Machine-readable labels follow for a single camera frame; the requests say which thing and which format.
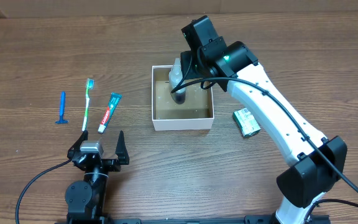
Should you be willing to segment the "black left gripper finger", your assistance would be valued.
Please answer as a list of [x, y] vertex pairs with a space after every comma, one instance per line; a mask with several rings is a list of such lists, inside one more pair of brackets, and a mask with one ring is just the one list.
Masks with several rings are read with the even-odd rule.
[[81, 136], [78, 138], [78, 140], [72, 145], [71, 148], [69, 148], [67, 152], [67, 158], [72, 159], [73, 156], [77, 151], [80, 150], [80, 146], [84, 141], [88, 140], [88, 131], [85, 130], [82, 132]]
[[120, 165], [129, 165], [129, 154], [126, 148], [124, 132], [120, 131], [115, 150]]

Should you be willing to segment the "green white soap packet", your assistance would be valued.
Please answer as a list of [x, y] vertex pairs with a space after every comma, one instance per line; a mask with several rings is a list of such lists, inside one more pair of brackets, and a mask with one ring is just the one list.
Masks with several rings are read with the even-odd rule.
[[258, 122], [247, 108], [233, 112], [232, 116], [236, 121], [239, 129], [241, 130], [244, 138], [249, 138], [260, 132], [260, 126]]

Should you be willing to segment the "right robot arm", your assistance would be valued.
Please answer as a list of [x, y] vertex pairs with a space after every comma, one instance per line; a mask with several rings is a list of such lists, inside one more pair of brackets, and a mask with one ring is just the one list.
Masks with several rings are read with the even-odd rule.
[[242, 42], [227, 45], [208, 16], [182, 28], [190, 50], [181, 53], [191, 78], [208, 78], [241, 102], [262, 125], [289, 168], [277, 177], [283, 200], [269, 215], [248, 215], [246, 223], [330, 223], [313, 215], [324, 194], [340, 180], [346, 143], [328, 139], [304, 119], [275, 88], [258, 58]]

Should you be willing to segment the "Colgate toothpaste tube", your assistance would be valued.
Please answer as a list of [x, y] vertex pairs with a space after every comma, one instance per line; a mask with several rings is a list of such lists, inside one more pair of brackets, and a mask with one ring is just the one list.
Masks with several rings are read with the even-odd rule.
[[103, 134], [105, 129], [108, 126], [108, 123], [114, 113], [114, 110], [116, 109], [117, 105], [119, 104], [120, 100], [122, 98], [122, 95], [118, 93], [111, 93], [111, 97], [108, 102], [108, 106], [106, 108], [106, 111], [102, 117], [102, 120], [99, 124], [98, 133]]

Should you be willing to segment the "green white toothbrush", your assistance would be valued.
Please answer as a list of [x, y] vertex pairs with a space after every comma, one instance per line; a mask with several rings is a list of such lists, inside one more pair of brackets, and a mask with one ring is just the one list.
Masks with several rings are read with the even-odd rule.
[[87, 122], [88, 122], [88, 110], [90, 106], [90, 95], [89, 91], [94, 88], [94, 80], [88, 78], [86, 81], [86, 91], [85, 91], [85, 114], [83, 118], [82, 131], [86, 130]]

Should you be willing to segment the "white cardboard box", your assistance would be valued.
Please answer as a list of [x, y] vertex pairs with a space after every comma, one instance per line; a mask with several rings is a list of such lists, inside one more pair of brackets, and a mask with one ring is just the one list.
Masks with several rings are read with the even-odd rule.
[[170, 94], [170, 65], [152, 67], [152, 122], [156, 131], [211, 129], [214, 121], [213, 91], [199, 85], [186, 87], [185, 101], [176, 103]]

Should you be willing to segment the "clear soap pump bottle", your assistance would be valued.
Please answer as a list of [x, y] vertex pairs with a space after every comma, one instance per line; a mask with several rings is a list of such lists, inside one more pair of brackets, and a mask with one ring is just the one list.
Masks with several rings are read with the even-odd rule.
[[[180, 58], [176, 58], [174, 64], [168, 74], [170, 91], [172, 91], [175, 87], [180, 85], [181, 80], [183, 79], [183, 73], [181, 70], [181, 62]], [[186, 88], [182, 88], [181, 90], [177, 90], [176, 92], [171, 94], [174, 102], [177, 104], [183, 104], [185, 102], [186, 96]]]

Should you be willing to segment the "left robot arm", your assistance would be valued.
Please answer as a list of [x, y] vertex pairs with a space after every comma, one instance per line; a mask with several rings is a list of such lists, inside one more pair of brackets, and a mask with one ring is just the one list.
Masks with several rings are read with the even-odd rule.
[[83, 180], [70, 184], [65, 192], [67, 223], [114, 222], [103, 209], [109, 173], [119, 172], [122, 165], [130, 163], [122, 131], [115, 150], [117, 157], [104, 159], [103, 153], [102, 144], [99, 141], [89, 141], [87, 131], [83, 131], [68, 150], [67, 157], [75, 167], [84, 172], [84, 177]]

